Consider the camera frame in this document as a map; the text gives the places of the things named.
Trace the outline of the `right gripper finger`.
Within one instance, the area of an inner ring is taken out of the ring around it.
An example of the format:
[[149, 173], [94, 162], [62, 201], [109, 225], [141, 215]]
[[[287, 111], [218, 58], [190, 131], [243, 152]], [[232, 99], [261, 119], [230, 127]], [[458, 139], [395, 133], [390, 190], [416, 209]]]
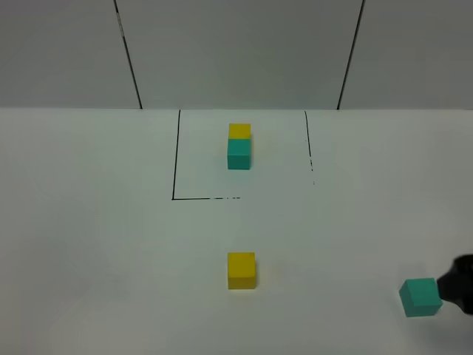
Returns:
[[450, 269], [437, 279], [440, 298], [468, 315], [472, 315], [472, 260], [471, 254], [456, 257]]

